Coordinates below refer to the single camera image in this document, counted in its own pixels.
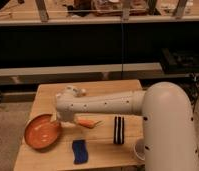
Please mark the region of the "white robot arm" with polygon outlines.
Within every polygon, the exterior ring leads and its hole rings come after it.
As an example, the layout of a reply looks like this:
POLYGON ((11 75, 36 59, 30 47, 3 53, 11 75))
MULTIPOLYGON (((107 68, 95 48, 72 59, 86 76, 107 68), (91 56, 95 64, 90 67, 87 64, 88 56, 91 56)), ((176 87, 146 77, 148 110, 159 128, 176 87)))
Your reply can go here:
POLYGON ((77 88, 69 86, 55 96, 55 104, 57 117, 64 122, 73 121, 76 113, 140 115, 145 171, 199 171, 192 105, 174 83, 91 97, 81 97, 77 88))

